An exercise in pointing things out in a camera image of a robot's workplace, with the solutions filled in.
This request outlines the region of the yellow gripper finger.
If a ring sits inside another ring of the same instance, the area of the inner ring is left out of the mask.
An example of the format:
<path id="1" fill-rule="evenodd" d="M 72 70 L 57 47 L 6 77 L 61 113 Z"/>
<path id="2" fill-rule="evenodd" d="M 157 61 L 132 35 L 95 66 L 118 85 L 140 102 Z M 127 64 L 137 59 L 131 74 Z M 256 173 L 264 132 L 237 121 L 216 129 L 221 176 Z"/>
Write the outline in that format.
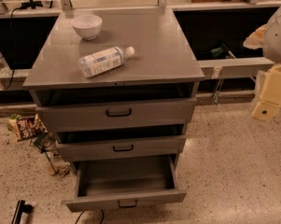
<path id="1" fill-rule="evenodd" d="M 247 49 L 262 49 L 264 47 L 264 37 L 266 32 L 266 25 L 257 28 L 250 34 L 243 43 Z"/>
<path id="2" fill-rule="evenodd" d="M 267 72 L 260 71 L 259 94 L 252 111 L 252 117 L 267 121 L 275 117 L 281 109 L 281 64 L 274 65 Z"/>

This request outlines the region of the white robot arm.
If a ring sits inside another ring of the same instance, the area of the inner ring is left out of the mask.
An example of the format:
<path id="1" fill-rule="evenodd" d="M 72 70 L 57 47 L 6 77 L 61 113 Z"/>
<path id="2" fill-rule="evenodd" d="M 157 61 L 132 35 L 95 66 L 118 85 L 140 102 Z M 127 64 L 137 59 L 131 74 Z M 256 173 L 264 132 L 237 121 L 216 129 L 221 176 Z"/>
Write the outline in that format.
<path id="1" fill-rule="evenodd" d="M 274 63 L 264 74 L 252 117 L 270 120 L 281 109 L 281 6 L 266 24 L 255 30 L 243 43 L 248 49 L 262 48 L 263 56 Z"/>

